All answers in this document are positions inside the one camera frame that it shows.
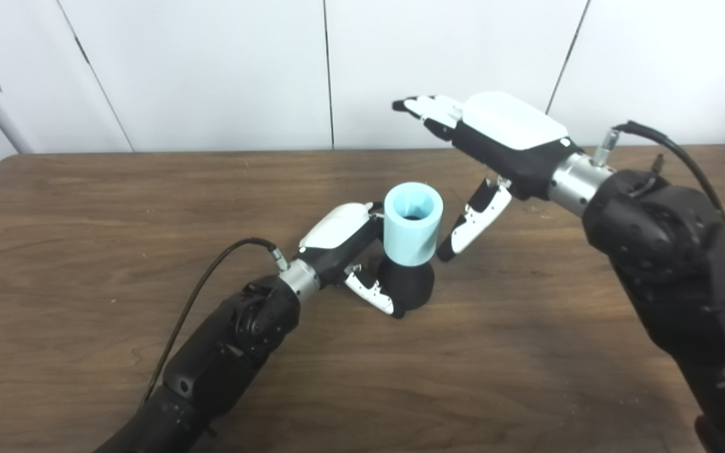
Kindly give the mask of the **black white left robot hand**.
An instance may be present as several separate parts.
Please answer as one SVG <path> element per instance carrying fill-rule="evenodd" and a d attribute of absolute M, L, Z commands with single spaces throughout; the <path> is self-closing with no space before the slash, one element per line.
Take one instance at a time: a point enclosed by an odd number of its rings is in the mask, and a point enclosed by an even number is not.
<path fill-rule="evenodd" d="M 383 240 L 383 224 L 383 203 L 340 204 L 300 240 L 295 257 L 313 271 L 320 290 L 345 284 L 371 306 L 401 319 L 405 309 L 372 270 L 356 262 L 375 240 Z"/>

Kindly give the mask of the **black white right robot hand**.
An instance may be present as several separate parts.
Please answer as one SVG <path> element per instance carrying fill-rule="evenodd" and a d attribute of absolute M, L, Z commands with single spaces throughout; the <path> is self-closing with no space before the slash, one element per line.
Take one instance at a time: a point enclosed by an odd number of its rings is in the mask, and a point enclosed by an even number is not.
<path fill-rule="evenodd" d="M 443 262 L 467 249 L 512 200 L 549 200 L 556 169 L 581 152 L 566 127 L 504 92 L 484 92 L 466 101 L 414 96 L 394 101 L 392 109 L 411 115 L 435 137 L 495 173 L 478 186 L 437 248 Z"/>

